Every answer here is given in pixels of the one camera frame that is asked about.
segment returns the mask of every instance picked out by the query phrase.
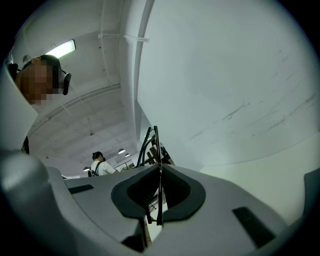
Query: white ceiling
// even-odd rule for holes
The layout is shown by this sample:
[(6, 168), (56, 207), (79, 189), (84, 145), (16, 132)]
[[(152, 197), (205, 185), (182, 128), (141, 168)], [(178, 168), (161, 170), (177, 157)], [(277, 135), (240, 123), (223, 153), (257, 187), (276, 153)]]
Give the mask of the white ceiling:
[(102, 39), (104, 54), (98, 38), (102, 14), (103, 33), (119, 33), (124, 1), (105, 0), (104, 12), (103, 4), (103, 0), (48, 1), (17, 35), (13, 59), (20, 67), (24, 55), (45, 54), (71, 39), (76, 46), (60, 58), (61, 68), (72, 75), (68, 95), (53, 95), (34, 105), (39, 115), (29, 132), (32, 155), (89, 165), (95, 151), (117, 163), (124, 160), (119, 148), (131, 155), (137, 152), (122, 103), (118, 38)]

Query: ceiling light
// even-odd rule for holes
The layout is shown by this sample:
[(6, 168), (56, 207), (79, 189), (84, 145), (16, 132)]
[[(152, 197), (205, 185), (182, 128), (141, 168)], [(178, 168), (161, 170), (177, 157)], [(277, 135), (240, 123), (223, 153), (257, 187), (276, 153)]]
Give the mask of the ceiling light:
[(47, 52), (46, 55), (53, 55), (57, 58), (62, 57), (63, 55), (66, 55), (68, 53), (73, 52), (76, 49), (75, 41), (70, 40), (68, 42), (65, 42), (56, 48), (52, 49), (51, 51)]

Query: gray plastic surface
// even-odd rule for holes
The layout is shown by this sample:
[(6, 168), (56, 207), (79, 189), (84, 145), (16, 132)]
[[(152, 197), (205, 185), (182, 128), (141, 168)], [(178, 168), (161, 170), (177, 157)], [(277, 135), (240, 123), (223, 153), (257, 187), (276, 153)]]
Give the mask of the gray plastic surface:
[(199, 181), (206, 192), (202, 207), (189, 219), (165, 223), (159, 236), (146, 249), (153, 256), (238, 256), (256, 250), (232, 210), (248, 207), (276, 236), (287, 225), (267, 205), (230, 181), (197, 171), (171, 166)]
[[(39, 241), (60, 255), (173, 256), (269, 255), (295, 232), (268, 206), (237, 185), (193, 170), (172, 166), (206, 190), (202, 207), (188, 220), (165, 223), (143, 253), (121, 244), (134, 234), (137, 220), (125, 218), (111, 201), (111, 190), (149, 166), (126, 172), (63, 180), (55, 168), (20, 152), (1, 152), (1, 189), (13, 211)], [(71, 195), (68, 187), (94, 189)], [(276, 236), (256, 250), (232, 210), (248, 207)]]
[(117, 241), (122, 242), (135, 234), (139, 222), (137, 219), (124, 217), (120, 213), (112, 202), (111, 191), (119, 182), (146, 169), (148, 169), (148, 166), (112, 175), (65, 179), (64, 182), (68, 188), (86, 184), (93, 186), (93, 189), (73, 194), (74, 200), (94, 223)]

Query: white shirt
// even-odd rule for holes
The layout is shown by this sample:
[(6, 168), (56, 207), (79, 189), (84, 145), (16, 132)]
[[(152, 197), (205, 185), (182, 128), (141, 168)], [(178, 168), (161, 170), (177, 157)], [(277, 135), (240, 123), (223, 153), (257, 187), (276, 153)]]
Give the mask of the white shirt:
[[(94, 161), (93, 164), (91, 164), (91, 170), (95, 171), (97, 164), (100, 163), (99, 161)], [(96, 170), (96, 173), (99, 176), (102, 175), (109, 175), (109, 174), (113, 174), (116, 170), (112, 168), (112, 166), (110, 164), (108, 164), (107, 162), (102, 162), (100, 163), (98, 170)]]

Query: gray plastic part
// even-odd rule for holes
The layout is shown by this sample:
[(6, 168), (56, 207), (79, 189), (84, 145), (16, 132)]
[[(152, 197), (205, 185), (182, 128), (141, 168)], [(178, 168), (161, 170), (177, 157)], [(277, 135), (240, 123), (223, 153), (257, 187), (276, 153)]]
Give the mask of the gray plastic part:
[(276, 236), (287, 225), (271, 208), (234, 183), (197, 171), (171, 166), (200, 182), (206, 192), (201, 208), (189, 219), (164, 223), (159, 236), (146, 249), (153, 256), (237, 256), (257, 248), (232, 210), (248, 207)]
[(115, 185), (144, 170), (147, 166), (135, 168), (130, 171), (122, 171), (112, 175), (99, 177), (65, 179), (68, 188), (74, 188), (90, 184), (93, 189), (73, 194), (74, 200), (90, 219), (103, 231), (122, 242), (129, 236), (133, 236), (139, 224), (134, 218), (124, 217), (111, 199), (111, 191)]
[(57, 255), (138, 255), (87, 216), (57, 169), (46, 170), (38, 159), (21, 152), (0, 151), (0, 182), (30, 235)]
[[(138, 221), (123, 217), (110, 194), (118, 182), (149, 166), (113, 175), (63, 180), (57, 169), (46, 169), (36, 158), (2, 151), (0, 184), (24, 226), (59, 255), (268, 255), (297, 229), (294, 226), (286, 230), (285, 222), (272, 209), (232, 182), (172, 167), (203, 185), (205, 201), (189, 219), (165, 223), (162, 232), (143, 253), (121, 244), (135, 233)], [(85, 184), (92, 185), (93, 189), (70, 194), (68, 187)], [(232, 213), (239, 207), (248, 207), (276, 238), (256, 250)]]

